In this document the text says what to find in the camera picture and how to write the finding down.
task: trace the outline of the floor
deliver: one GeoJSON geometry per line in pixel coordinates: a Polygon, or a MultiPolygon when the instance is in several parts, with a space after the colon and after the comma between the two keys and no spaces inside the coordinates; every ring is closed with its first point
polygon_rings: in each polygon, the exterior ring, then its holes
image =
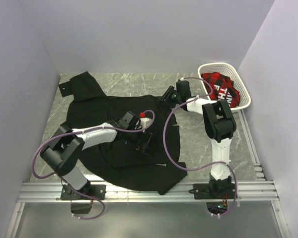
{"type": "MultiPolygon", "coordinates": [[[[93,206],[97,214],[99,204],[93,206]]],[[[17,238],[281,238],[270,201],[241,202],[227,216],[210,217],[204,202],[107,203],[95,220],[71,217],[68,203],[27,203],[17,238]]]]}
{"type": "MultiPolygon", "coordinates": [[[[61,83],[69,81],[77,74],[62,74],[61,83]]],[[[194,73],[92,73],[91,74],[109,96],[142,96],[151,94],[161,96],[169,87],[184,76],[196,76],[194,73]]],[[[190,79],[192,95],[203,95],[201,83],[190,79]]],[[[50,116],[46,125],[42,142],[49,139],[57,130],[59,125],[66,119],[68,106],[73,100],[72,96],[62,97],[57,89],[50,116]]],[[[183,110],[175,113],[180,125],[181,153],[180,161],[186,162],[188,168],[195,168],[212,161],[211,141],[204,129],[203,116],[189,113],[183,110]]],[[[242,128],[241,119],[237,113],[234,114],[237,130],[234,134],[230,149],[231,166],[238,180],[255,180],[257,176],[253,167],[253,161],[249,152],[246,137],[242,128]]],[[[91,175],[81,162],[78,167],[85,175],[91,175]]],[[[52,170],[41,159],[38,158],[35,170],[39,175],[45,175],[52,170]]],[[[201,171],[189,172],[185,180],[209,180],[211,167],[201,171]]],[[[49,177],[40,181],[59,180],[58,177],[49,177]]],[[[31,181],[38,181],[32,176],[31,181]]]]}

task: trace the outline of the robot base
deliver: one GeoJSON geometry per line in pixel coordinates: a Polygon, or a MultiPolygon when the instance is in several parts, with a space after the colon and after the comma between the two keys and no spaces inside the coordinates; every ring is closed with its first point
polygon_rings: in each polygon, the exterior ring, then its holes
{"type": "Polygon", "coordinates": [[[193,184],[193,189],[189,190],[189,193],[194,195],[195,200],[201,199],[223,199],[223,196],[227,194],[228,199],[234,199],[235,196],[235,185],[232,183],[229,187],[227,187],[223,193],[219,193],[218,195],[214,195],[210,192],[209,184],[205,183],[195,183],[193,184]]]}
{"type": "MultiPolygon", "coordinates": [[[[89,186],[89,194],[86,194],[86,195],[96,197],[100,200],[104,200],[105,193],[106,193],[106,185],[102,185],[102,184],[90,185],[89,186]]],[[[72,189],[68,185],[65,185],[65,184],[63,186],[63,190],[62,190],[60,199],[65,200],[65,201],[90,200],[87,197],[77,195],[76,193],[74,193],[72,191],[72,189]]]]}

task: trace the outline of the robotic arm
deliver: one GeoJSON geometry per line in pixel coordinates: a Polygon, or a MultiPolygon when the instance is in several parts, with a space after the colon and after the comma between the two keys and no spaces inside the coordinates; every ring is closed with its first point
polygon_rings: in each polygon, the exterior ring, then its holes
{"type": "MultiPolygon", "coordinates": [[[[134,142],[136,150],[149,154],[151,132],[141,131],[137,133],[126,133],[110,128],[115,127],[124,130],[134,130],[139,127],[146,128],[151,122],[152,119],[139,118],[132,112],[127,112],[125,116],[118,121],[106,122],[99,125],[98,127],[100,127],[100,129],[98,130],[78,135],[64,136],[51,141],[41,150],[40,156],[58,176],[63,177],[75,190],[85,195],[94,194],[90,182],[76,166],[80,152],[97,144],[126,139],[134,142]]],[[[53,137],[69,132],[88,131],[90,128],[71,129],[65,124],[62,124],[53,137]]],[[[83,197],[79,197],[76,194],[75,196],[79,199],[83,199],[83,197]]]]}
{"type": "MultiPolygon", "coordinates": [[[[203,115],[205,130],[212,143],[213,162],[229,164],[229,150],[236,122],[226,100],[210,101],[191,96],[190,85],[186,80],[176,82],[176,89],[169,86],[162,101],[174,108],[176,104],[197,100],[186,104],[182,109],[203,115]]],[[[189,192],[196,199],[218,199],[229,194],[233,198],[234,184],[231,183],[229,168],[224,164],[214,164],[211,168],[210,181],[207,186],[199,184],[189,192]]]]}

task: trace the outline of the white robotic arm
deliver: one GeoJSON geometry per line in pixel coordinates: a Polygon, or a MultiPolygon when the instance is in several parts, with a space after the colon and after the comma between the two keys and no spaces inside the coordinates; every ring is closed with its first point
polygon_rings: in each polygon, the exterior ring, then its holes
{"type": "MultiPolygon", "coordinates": [[[[196,112],[203,115],[203,105],[216,103],[218,102],[198,98],[196,101],[187,104],[187,110],[189,112],[196,112]]],[[[213,162],[222,161],[229,164],[229,149],[231,141],[232,138],[225,138],[220,142],[216,141],[214,138],[211,138],[213,162]]],[[[224,180],[230,176],[230,171],[226,165],[215,164],[212,165],[211,176],[215,180],[224,180]]]]}
{"type": "MultiPolygon", "coordinates": [[[[119,122],[112,123],[115,126],[107,122],[83,129],[70,129],[66,125],[61,125],[53,137],[68,132],[86,132],[72,137],[62,137],[51,142],[42,149],[40,156],[57,175],[63,177],[74,189],[79,191],[88,184],[88,180],[76,166],[79,153],[82,150],[101,143],[112,142],[115,139],[123,139],[126,133],[114,130],[115,127],[133,130],[138,127],[146,128],[151,122],[152,119],[139,118],[132,112],[128,112],[119,122]]],[[[141,141],[142,145],[148,144],[150,141],[151,136],[145,136],[146,133],[145,131],[139,132],[139,141],[141,141]]]]}

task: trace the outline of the wire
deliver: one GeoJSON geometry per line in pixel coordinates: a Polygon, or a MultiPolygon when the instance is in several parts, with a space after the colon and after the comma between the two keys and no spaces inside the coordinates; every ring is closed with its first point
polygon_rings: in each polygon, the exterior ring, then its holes
{"type": "MultiPolygon", "coordinates": [[[[194,79],[201,80],[201,81],[203,81],[204,83],[206,83],[206,84],[211,88],[210,93],[208,93],[208,94],[206,94],[206,95],[203,95],[202,97],[209,96],[209,95],[211,95],[211,94],[213,93],[213,88],[212,88],[212,87],[210,86],[210,84],[209,84],[207,81],[205,81],[204,79],[202,79],[202,78],[197,78],[197,77],[185,77],[185,78],[182,78],[182,79],[185,80],[185,79],[189,79],[189,78],[194,78],[194,79]]],[[[184,102],[184,103],[178,105],[177,107],[175,107],[175,108],[170,112],[170,114],[169,114],[167,120],[165,121],[164,128],[163,128],[163,135],[162,135],[163,146],[164,146],[165,153],[167,154],[167,157],[169,158],[170,162],[171,162],[174,166],[178,167],[178,168],[181,169],[181,170],[185,170],[185,171],[197,171],[197,170],[201,170],[201,169],[204,169],[204,168],[206,168],[206,167],[209,167],[209,166],[211,166],[211,165],[215,165],[215,164],[224,164],[224,165],[226,165],[226,166],[229,168],[230,172],[232,173],[232,175],[233,175],[233,177],[234,177],[235,196],[234,196],[233,203],[232,203],[232,205],[229,207],[229,209],[228,209],[226,212],[224,212],[223,214],[220,215],[220,216],[224,216],[224,215],[226,215],[226,214],[232,209],[232,207],[234,206],[234,204],[235,204],[235,202],[236,202],[236,198],[237,198],[237,179],[236,179],[236,176],[235,176],[235,173],[234,173],[232,167],[231,167],[229,164],[227,164],[226,162],[223,162],[223,161],[211,162],[211,163],[206,164],[206,165],[203,165],[203,166],[201,166],[201,167],[198,167],[198,168],[192,168],[192,169],[188,169],[188,168],[182,167],[182,166],[178,165],[178,164],[172,159],[172,157],[170,156],[169,151],[168,151],[168,148],[167,148],[167,145],[166,145],[166,141],[165,141],[165,134],[166,134],[167,126],[168,126],[168,123],[169,123],[169,121],[170,121],[170,118],[171,118],[171,116],[174,114],[174,112],[175,112],[176,110],[178,110],[179,108],[181,108],[182,106],[187,105],[188,103],[195,102],[196,100],[198,100],[198,97],[196,97],[196,98],[194,98],[194,99],[192,99],[192,100],[190,100],[190,101],[187,101],[187,102],[184,102]]]]}
{"type": "MultiPolygon", "coordinates": [[[[144,113],[151,113],[152,114],[152,121],[151,123],[146,126],[145,128],[142,128],[142,129],[136,129],[136,130],[124,130],[124,129],[120,129],[120,128],[116,128],[116,127],[110,127],[110,126],[96,126],[96,127],[92,127],[90,129],[87,129],[87,130],[80,130],[80,131],[75,131],[75,132],[69,132],[69,133],[64,133],[64,134],[60,134],[60,135],[57,135],[57,136],[54,136],[50,139],[48,139],[47,141],[45,141],[42,145],[40,145],[40,147],[35,151],[34,155],[33,155],[33,158],[32,158],[32,163],[31,163],[31,171],[32,171],[32,174],[37,178],[37,179],[46,179],[48,178],[49,176],[52,176],[54,174],[56,174],[55,172],[53,173],[50,173],[48,175],[45,175],[45,176],[40,176],[36,173],[35,171],[35,168],[34,168],[34,165],[35,165],[35,162],[36,162],[36,159],[39,155],[39,153],[41,152],[41,150],[47,145],[49,144],[51,141],[55,140],[55,139],[58,139],[58,138],[61,138],[61,137],[65,137],[65,136],[69,136],[69,135],[79,135],[79,134],[84,134],[84,133],[87,133],[87,132],[91,132],[91,131],[94,131],[94,130],[99,130],[99,129],[109,129],[109,130],[116,130],[116,131],[122,131],[122,132],[130,132],[130,133],[135,133],[135,132],[141,132],[141,131],[144,131],[144,130],[147,130],[154,122],[154,119],[155,119],[155,114],[152,110],[146,110],[144,111],[144,113]]],[[[89,195],[86,195],[86,194],[83,194],[79,191],[77,191],[75,188],[73,188],[63,177],[60,177],[62,181],[66,182],[69,187],[72,189],[72,191],[80,196],[83,196],[83,197],[86,197],[86,198],[89,198],[91,200],[94,200],[94,201],[97,201],[99,202],[102,206],[103,206],[103,209],[102,211],[94,216],[94,217],[80,217],[78,215],[74,215],[75,217],[79,218],[79,219],[82,219],[82,220],[92,220],[92,219],[95,219],[97,217],[100,217],[104,211],[105,211],[105,204],[98,198],[96,197],[92,197],[92,196],[89,196],[89,195]]]]}

